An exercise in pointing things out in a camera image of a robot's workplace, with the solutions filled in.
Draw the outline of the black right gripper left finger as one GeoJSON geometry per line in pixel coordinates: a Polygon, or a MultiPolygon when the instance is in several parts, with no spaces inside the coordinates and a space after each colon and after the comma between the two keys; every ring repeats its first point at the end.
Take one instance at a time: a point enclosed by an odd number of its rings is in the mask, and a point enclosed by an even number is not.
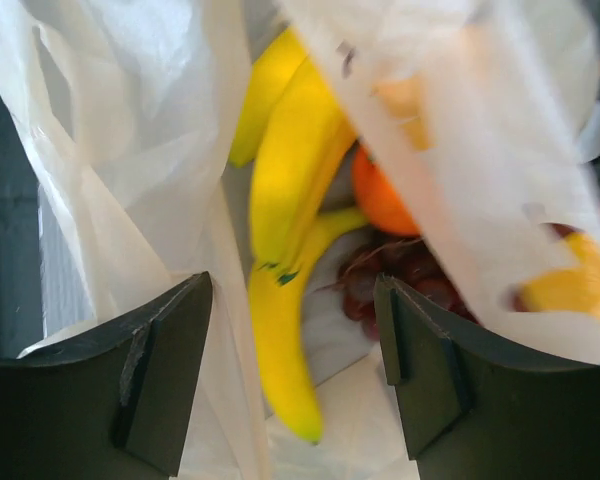
{"type": "Polygon", "coordinates": [[[67,340],[0,359],[0,479],[179,473],[207,337],[208,273],[67,340]]]}

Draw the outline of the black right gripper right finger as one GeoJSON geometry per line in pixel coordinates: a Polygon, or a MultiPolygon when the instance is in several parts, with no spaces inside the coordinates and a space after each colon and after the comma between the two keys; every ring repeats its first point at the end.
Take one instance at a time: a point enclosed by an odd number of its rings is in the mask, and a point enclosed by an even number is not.
{"type": "Polygon", "coordinates": [[[375,308],[423,479],[600,479],[600,366],[552,356],[381,276],[375,308]]]}

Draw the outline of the yellow fake banana bunch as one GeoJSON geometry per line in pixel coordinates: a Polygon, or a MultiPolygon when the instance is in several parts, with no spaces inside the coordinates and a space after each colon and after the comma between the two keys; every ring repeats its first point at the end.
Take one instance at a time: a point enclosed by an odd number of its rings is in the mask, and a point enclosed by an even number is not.
{"type": "Polygon", "coordinates": [[[302,340],[302,299],[332,243],[366,224],[322,202],[356,133],[299,37],[285,28],[254,62],[229,153],[253,165],[248,298],[262,390],[280,422],[316,444],[323,419],[302,340]]]}

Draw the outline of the translucent plastic shopping bag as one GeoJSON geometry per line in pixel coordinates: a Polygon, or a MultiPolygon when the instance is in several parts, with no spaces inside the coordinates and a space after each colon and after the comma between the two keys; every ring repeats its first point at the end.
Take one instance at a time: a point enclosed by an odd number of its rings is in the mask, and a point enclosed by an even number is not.
{"type": "MultiPolygon", "coordinates": [[[[600,366],[600,186],[590,165],[600,154],[600,39],[581,1],[273,8],[356,133],[320,207],[361,212],[365,226],[344,235],[374,231],[330,283],[344,314],[380,344],[375,284],[391,277],[507,340],[600,366]],[[359,145],[419,236],[377,229],[356,204],[359,145]]],[[[243,1],[0,1],[0,101],[90,310],[0,359],[208,273],[210,322],[170,479],[404,478],[388,440],[357,440],[379,406],[364,382],[337,406],[341,450],[325,445],[312,376],[316,444],[283,425],[263,393],[248,298],[253,165],[229,162],[259,58],[246,10],[243,1]]]]}

